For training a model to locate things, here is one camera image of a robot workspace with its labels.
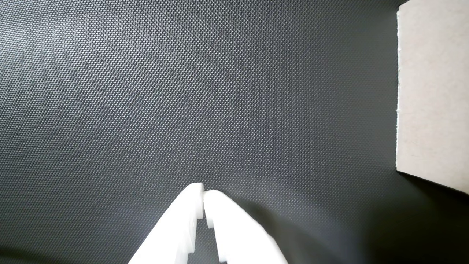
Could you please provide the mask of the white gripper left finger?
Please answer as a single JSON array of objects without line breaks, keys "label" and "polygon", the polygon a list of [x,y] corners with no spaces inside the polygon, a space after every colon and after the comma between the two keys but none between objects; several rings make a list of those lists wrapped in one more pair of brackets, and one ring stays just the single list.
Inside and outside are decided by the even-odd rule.
[{"label": "white gripper left finger", "polygon": [[203,183],[178,194],[139,246],[130,264],[186,264],[194,253],[198,219],[204,217]]}]

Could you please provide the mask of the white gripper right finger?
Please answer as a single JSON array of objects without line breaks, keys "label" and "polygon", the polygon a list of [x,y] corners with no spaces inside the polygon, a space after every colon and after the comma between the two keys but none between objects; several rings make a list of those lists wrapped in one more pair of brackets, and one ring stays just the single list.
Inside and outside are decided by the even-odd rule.
[{"label": "white gripper right finger", "polygon": [[204,210],[207,226],[215,233],[221,263],[288,263],[275,239],[227,195],[204,191]]}]

